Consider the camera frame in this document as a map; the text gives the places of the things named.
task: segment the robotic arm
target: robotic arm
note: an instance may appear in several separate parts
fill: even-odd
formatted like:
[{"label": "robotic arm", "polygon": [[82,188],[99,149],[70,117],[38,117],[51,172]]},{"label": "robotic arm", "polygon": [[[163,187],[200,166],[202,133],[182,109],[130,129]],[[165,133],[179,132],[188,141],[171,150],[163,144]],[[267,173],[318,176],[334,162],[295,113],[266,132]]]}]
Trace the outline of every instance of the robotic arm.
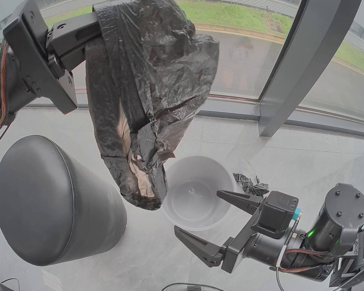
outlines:
[{"label": "robotic arm", "polygon": [[[38,97],[49,98],[64,114],[77,109],[71,71],[85,60],[85,44],[101,36],[94,12],[56,23],[48,31],[35,0],[12,13],[3,36],[9,44],[5,64],[8,125]],[[1,118],[0,84],[0,118]]]},{"label": "robotic arm", "polygon": [[232,273],[245,258],[272,270],[350,290],[364,281],[364,195],[339,183],[326,195],[312,228],[298,229],[298,198],[272,191],[266,198],[229,191],[217,196],[252,215],[220,247],[177,226],[175,235],[207,266]]}]

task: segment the paved road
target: paved road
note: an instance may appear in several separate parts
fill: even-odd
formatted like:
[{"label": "paved road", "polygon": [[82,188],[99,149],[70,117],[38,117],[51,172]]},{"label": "paved road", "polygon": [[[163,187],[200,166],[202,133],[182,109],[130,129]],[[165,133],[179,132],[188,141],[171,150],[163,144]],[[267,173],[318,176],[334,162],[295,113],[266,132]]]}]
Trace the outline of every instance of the paved road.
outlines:
[{"label": "paved road", "polygon": [[[258,98],[282,45],[248,36],[203,32],[220,40],[220,58],[212,92]],[[76,88],[85,88],[85,64],[74,73]],[[330,62],[301,103],[364,119],[364,76]]]}]

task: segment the green led light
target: green led light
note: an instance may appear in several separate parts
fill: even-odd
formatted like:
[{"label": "green led light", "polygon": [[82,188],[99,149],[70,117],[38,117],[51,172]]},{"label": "green led light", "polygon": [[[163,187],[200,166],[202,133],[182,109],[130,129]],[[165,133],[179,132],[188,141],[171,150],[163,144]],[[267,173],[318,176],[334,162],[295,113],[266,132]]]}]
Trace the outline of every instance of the green led light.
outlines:
[{"label": "green led light", "polygon": [[309,238],[311,235],[313,235],[313,234],[314,234],[314,232],[315,232],[315,230],[311,230],[311,231],[309,232],[309,234],[307,234],[307,238]]}]

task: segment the green grass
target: green grass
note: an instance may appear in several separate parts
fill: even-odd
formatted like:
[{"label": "green grass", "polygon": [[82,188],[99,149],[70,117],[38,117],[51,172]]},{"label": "green grass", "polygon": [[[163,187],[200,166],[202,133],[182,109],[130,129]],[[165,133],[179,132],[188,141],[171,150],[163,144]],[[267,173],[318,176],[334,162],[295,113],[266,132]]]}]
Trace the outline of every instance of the green grass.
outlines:
[{"label": "green grass", "polygon": [[335,56],[364,71],[364,53],[348,42],[343,41],[341,43]]},{"label": "green grass", "polygon": [[47,26],[50,29],[56,22],[64,21],[65,19],[68,19],[71,17],[90,13],[91,11],[92,11],[92,6],[82,7],[82,8],[78,8],[76,10],[70,11],[68,13],[59,14],[59,15],[45,18],[44,21],[46,22]]},{"label": "green grass", "polygon": [[[258,32],[272,33],[268,27],[266,17],[279,21],[283,25],[282,36],[287,36],[293,19],[278,13],[268,13],[255,8],[244,7],[237,4],[216,3],[202,0],[178,1],[179,6],[185,11],[186,16],[195,24],[212,24],[221,26],[232,26],[255,30]],[[70,17],[79,16],[92,11],[92,7],[83,7],[71,12],[46,18],[49,28],[56,22]],[[364,53],[359,49],[343,41],[336,55],[337,58],[346,61],[360,70],[364,71]]]}]

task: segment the gray trash bin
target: gray trash bin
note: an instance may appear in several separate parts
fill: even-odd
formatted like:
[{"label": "gray trash bin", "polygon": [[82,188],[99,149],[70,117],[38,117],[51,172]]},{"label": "gray trash bin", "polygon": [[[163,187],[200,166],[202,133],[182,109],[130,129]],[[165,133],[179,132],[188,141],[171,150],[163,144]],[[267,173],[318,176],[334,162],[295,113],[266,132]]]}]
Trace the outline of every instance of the gray trash bin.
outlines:
[{"label": "gray trash bin", "polygon": [[106,252],[126,210],[115,187],[46,137],[15,142],[0,162],[0,228],[28,263],[44,266]]}]

